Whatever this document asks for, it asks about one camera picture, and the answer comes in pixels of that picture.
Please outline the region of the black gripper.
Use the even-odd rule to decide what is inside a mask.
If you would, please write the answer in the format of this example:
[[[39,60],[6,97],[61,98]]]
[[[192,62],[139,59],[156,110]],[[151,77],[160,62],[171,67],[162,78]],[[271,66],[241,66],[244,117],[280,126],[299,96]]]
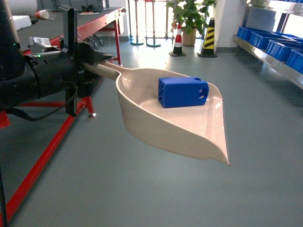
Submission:
[[[91,60],[93,64],[115,59],[115,56],[102,52],[95,52],[93,47],[78,38],[78,25],[76,9],[68,5],[61,5],[63,12],[63,35],[60,38],[60,48],[67,53],[75,63],[77,74],[74,76],[75,87],[65,91],[65,110],[71,116],[76,116],[78,98],[85,101],[89,116],[96,116],[94,113],[91,95],[100,81],[100,76],[85,71],[81,65],[85,60]]]

